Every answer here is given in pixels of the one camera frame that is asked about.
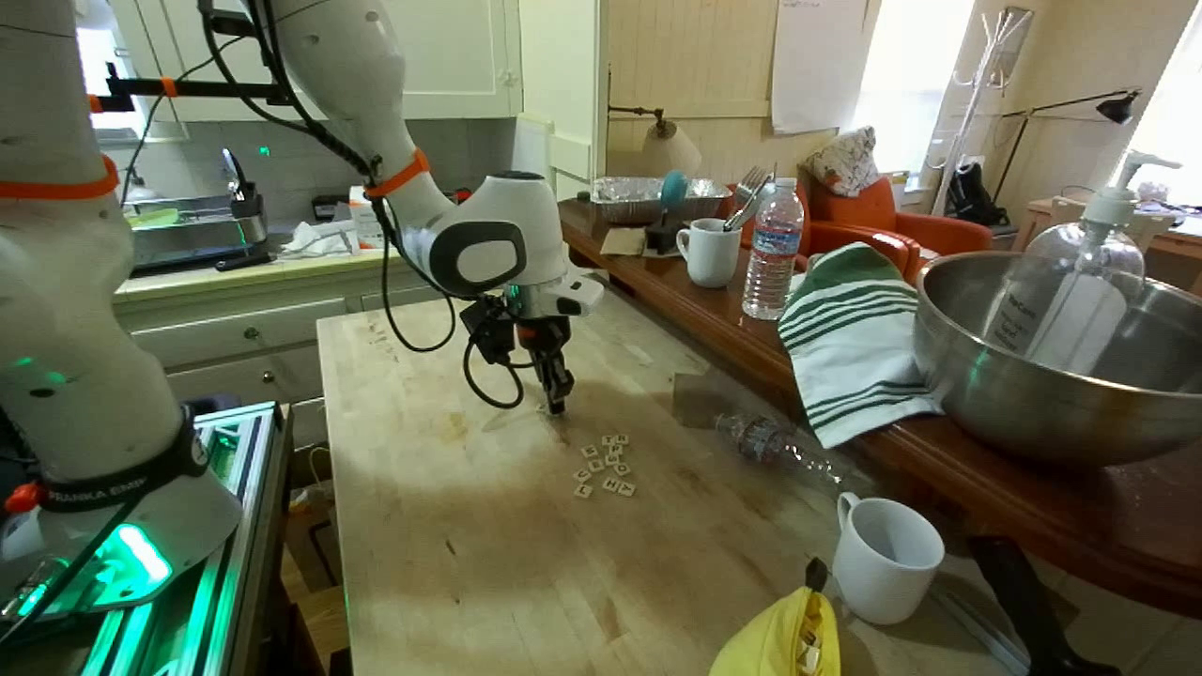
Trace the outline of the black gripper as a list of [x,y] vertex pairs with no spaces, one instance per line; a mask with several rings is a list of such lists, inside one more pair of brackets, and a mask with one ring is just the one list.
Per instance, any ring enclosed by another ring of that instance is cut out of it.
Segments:
[[564,346],[572,342],[572,319],[568,314],[540,314],[516,323],[516,342],[535,362],[535,378],[548,399],[552,412],[568,408],[568,394],[575,391],[575,377],[568,363],[555,363],[564,357]]

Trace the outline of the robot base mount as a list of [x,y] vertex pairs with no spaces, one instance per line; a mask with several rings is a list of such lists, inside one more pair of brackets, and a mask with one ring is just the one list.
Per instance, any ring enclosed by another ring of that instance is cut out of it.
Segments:
[[4,676],[249,676],[276,566],[284,412],[196,416],[220,498],[147,495],[4,596]]

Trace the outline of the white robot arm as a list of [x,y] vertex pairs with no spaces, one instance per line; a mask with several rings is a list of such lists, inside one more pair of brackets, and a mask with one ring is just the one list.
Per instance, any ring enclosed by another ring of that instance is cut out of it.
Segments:
[[[498,296],[521,323],[568,319],[599,286],[568,258],[533,174],[445,198],[403,122],[403,35],[380,0],[245,0],[201,29],[252,36],[267,84],[211,78],[261,122],[351,167],[391,249],[444,296]],[[42,495],[4,530],[4,600],[42,616],[82,566],[100,610],[153,596],[236,530],[160,363],[112,293],[131,273],[120,170],[97,149],[71,0],[0,0],[0,412]]]

